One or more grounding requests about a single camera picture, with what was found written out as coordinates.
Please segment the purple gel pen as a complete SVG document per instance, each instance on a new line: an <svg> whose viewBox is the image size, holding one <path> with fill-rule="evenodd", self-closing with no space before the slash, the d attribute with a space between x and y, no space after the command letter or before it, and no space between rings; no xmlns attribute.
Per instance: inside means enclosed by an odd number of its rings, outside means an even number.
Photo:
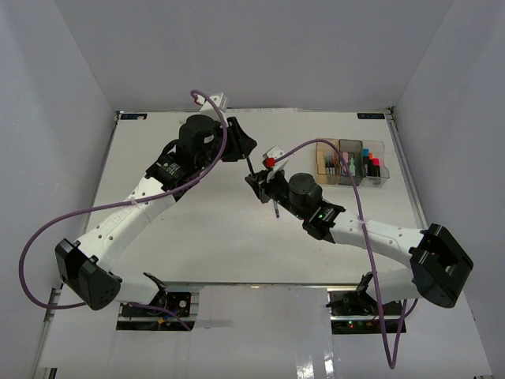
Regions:
<svg viewBox="0 0 505 379"><path fill-rule="evenodd" d="M267 204L272 201L275 217L280 218L278 198L277 195L280 194L280 190L285 182L285 172L283 170L276 170L276 158L267 157L264 158L264 166L266 167L263 171L255 172L253 170L253 164L250 158L246 159L249 175L245 178L245 181L252 188L256 197L260 200L262 204Z"/></svg>

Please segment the pink translucent correction tape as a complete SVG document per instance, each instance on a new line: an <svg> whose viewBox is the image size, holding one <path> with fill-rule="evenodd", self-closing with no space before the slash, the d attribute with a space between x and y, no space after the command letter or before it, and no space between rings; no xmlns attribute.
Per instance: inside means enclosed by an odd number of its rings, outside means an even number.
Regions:
<svg viewBox="0 0 505 379"><path fill-rule="evenodd" d="M342 152L342 158L340 159L341 171L343 176L347 176L346 166L348 164L348 152Z"/></svg>

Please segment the green translucent correction tape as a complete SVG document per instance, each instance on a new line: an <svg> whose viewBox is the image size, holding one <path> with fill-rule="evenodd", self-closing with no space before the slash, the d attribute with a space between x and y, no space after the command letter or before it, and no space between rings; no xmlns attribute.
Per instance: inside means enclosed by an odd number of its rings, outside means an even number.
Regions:
<svg viewBox="0 0 505 379"><path fill-rule="evenodd" d="M349 173L350 173L350 175L354 176L356 174L356 167L355 167L355 161L354 161L353 157L349 158L348 167L349 167Z"/></svg>

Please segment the blue cap black highlighter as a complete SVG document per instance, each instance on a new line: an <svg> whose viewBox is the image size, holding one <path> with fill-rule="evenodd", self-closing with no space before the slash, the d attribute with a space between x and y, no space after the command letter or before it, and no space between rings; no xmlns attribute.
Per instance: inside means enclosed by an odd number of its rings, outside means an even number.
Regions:
<svg viewBox="0 0 505 379"><path fill-rule="evenodd" d="M367 148L364 148L362 150L362 164L363 164L364 176L369 176L371 174L371 168L370 168L370 154Z"/></svg>

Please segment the orange cap black highlighter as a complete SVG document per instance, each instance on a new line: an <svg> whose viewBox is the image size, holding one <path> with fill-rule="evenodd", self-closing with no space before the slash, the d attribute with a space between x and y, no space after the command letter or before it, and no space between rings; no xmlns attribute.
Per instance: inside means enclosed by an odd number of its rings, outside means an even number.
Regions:
<svg viewBox="0 0 505 379"><path fill-rule="evenodd" d="M378 177L380 175L380 165L378 159L370 152L368 155L368 175L370 177Z"/></svg>

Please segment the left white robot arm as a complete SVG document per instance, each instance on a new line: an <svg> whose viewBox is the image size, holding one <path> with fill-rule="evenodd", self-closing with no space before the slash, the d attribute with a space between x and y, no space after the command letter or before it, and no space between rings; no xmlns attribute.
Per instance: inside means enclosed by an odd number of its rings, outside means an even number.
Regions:
<svg viewBox="0 0 505 379"><path fill-rule="evenodd" d="M228 128L198 114L180 127L178 139L169 142L131 192L125 206L111 213L95 229L75 242L63 239L55 248L58 271L65 285L92 310L112 302L136 302L148 314L166 308L166 287L151 274L117 276L113 269L128 245L153 220L183 197L176 188L189 190L215 158L223 162L247 159L257 146L235 117Z"/></svg>

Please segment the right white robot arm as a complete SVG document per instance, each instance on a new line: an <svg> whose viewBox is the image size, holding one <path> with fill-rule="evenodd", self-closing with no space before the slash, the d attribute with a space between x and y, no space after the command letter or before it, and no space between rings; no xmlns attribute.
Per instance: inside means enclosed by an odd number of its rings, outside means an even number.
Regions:
<svg viewBox="0 0 505 379"><path fill-rule="evenodd" d="M452 308L473 270L473 261L449 230L431 224L424 230L362 221L342 206L323 198L323 189L310 174L286 179L283 172L263 170L245 178L261 203L274 201L301 221L314 239L371 250L402 268L378 276L365 275L357 288L357 308L373 315L385 303L424 298Z"/></svg>

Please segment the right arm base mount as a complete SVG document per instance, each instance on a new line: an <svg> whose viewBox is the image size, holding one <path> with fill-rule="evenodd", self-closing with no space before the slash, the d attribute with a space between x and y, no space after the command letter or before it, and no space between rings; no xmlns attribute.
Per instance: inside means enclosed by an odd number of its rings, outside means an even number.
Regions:
<svg viewBox="0 0 505 379"><path fill-rule="evenodd" d="M379 308L376 300L365 292L367 289L374 289L371 272L352 290L338 288L328 292L326 307L331 315L333 335L381 333Z"/></svg>

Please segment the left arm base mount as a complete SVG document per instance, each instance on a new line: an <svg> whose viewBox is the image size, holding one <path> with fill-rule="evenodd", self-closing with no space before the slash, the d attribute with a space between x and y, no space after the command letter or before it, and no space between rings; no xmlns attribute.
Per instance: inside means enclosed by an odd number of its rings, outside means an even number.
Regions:
<svg viewBox="0 0 505 379"><path fill-rule="evenodd" d="M142 332L189 332L197 304L191 292L167 292L145 307L121 304L116 329Z"/></svg>

